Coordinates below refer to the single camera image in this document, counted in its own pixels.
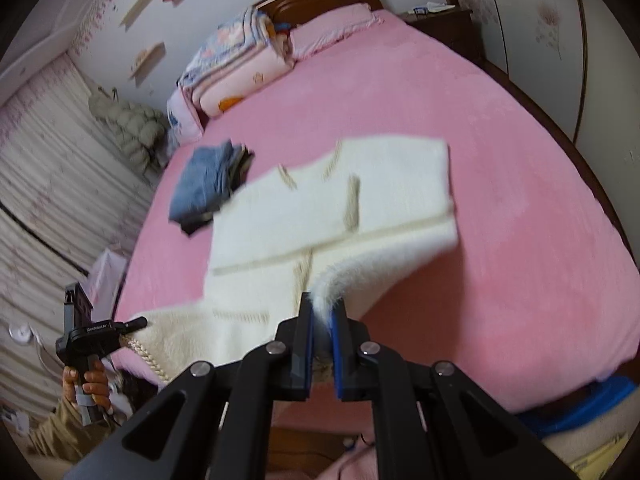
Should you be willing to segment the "left forearm olive sleeve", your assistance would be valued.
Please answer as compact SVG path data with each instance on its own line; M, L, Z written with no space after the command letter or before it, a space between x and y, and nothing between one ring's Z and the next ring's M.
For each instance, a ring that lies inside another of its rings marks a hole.
M25 451L30 456L64 460L76 464L114 434L117 426L102 420L84 426L81 414L66 399L26 438Z

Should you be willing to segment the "person's left hand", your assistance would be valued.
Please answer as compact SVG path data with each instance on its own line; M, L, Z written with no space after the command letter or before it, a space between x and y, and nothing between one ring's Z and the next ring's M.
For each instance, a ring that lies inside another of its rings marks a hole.
M100 361L92 364L92 369L85 375L85 382L81 382L80 374L73 367L66 366L62 375L63 398L75 410L78 410L76 401L76 387L81 386L82 392L92 397L93 402L104 408L105 411L111 409L110 388L108 388L108 380L105 368Z

